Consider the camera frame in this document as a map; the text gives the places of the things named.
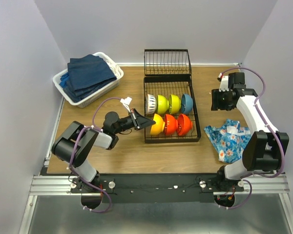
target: bowl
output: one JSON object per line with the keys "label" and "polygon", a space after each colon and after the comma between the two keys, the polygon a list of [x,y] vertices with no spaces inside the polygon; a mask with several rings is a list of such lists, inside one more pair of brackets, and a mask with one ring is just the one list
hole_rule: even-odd
{"label": "bowl", "polygon": [[180,98],[177,95],[171,94],[171,95],[169,95],[168,103],[169,103],[169,109],[168,109],[169,113],[171,115],[178,113],[178,111],[180,110],[180,107],[181,107]]}
{"label": "bowl", "polygon": [[165,135],[171,135],[178,129],[178,122],[174,116],[166,114],[164,117],[165,127],[164,133]]}
{"label": "bowl", "polygon": [[146,114],[153,114],[156,110],[156,98],[155,96],[148,94],[146,96]]}
{"label": "bowl", "polygon": [[183,94],[181,97],[181,113],[189,114],[193,108],[193,99],[189,94]]}
{"label": "bowl", "polygon": [[178,121],[177,133],[179,136],[184,136],[193,127],[193,123],[191,122],[189,117],[184,114],[180,114],[177,121]]}
{"label": "bowl", "polygon": [[157,95],[156,102],[157,102],[157,111],[156,112],[159,115],[164,114],[168,110],[168,107],[169,107],[169,103],[168,103],[166,97],[164,97],[162,95]]}
{"label": "bowl", "polygon": [[163,121],[163,118],[158,114],[154,114],[153,120],[155,121],[155,124],[152,125],[150,134],[152,136],[159,135],[164,130],[165,123]]}

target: yellow bowl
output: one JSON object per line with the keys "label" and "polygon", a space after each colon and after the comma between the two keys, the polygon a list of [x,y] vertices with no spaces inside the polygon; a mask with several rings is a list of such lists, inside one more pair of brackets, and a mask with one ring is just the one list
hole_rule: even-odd
{"label": "yellow bowl", "polygon": [[162,95],[157,95],[156,102],[157,102],[157,113],[159,115],[164,114],[168,110],[168,107],[169,107],[169,103],[166,97]]}
{"label": "yellow bowl", "polygon": [[165,123],[162,117],[158,114],[154,114],[153,120],[155,121],[155,124],[152,125],[150,134],[153,136],[159,135],[164,130]]}
{"label": "yellow bowl", "polygon": [[168,109],[169,113],[171,115],[175,114],[175,113],[178,113],[178,111],[181,108],[181,100],[180,100],[180,98],[177,95],[171,94],[171,95],[169,95],[168,102],[169,102],[169,109]]}

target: floral shirt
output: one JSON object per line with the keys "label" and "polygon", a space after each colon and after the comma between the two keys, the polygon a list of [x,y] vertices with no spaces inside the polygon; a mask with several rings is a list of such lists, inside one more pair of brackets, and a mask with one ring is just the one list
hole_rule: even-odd
{"label": "floral shirt", "polygon": [[239,121],[227,119],[221,128],[207,126],[204,131],[218,152],[219,161],[233,163],[242,158],[242,153],[251,138],[249,128]]}

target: white wall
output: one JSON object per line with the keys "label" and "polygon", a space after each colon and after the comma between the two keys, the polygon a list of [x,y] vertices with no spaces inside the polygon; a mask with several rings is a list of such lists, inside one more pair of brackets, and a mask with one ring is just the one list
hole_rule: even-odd
{"label": "white wall", "polygon": [[192,62],[241,62],[276,0],[35,0],[66,61],[103,51],[187,48]]}
{"label": "white wall", "polygon": [[[277,2],[243,65],[264,77],[267,90],[262,106],[279,131],[290,136],[286,173],[293,207],[293,0]],[[256,78],[248,81],[258,93],[261,91],[262,85]]]}
{"label": "white wall", "polygon": [[18,233],[59,108],[64,59],[33,0],[0,0],[0,234]]}

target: denim fabric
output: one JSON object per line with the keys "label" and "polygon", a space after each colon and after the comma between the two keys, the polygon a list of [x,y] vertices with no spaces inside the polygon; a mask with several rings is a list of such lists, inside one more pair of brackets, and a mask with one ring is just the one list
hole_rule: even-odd
{"label": "denim fabric", "polygon": [[230,119],[227,119],[221,128],[207,126],[204,131],[217,150],[219,161],[227,163],[242,158],[243,151],[251,138],[249,128],[243,128],[239,121]]}
{"label": "denim fabric", "polygon": [[67,69],[68,72],[61,77],[60,86],[73,102],[83,100],[116,80],[109,65],[98,56],[71,58]]}

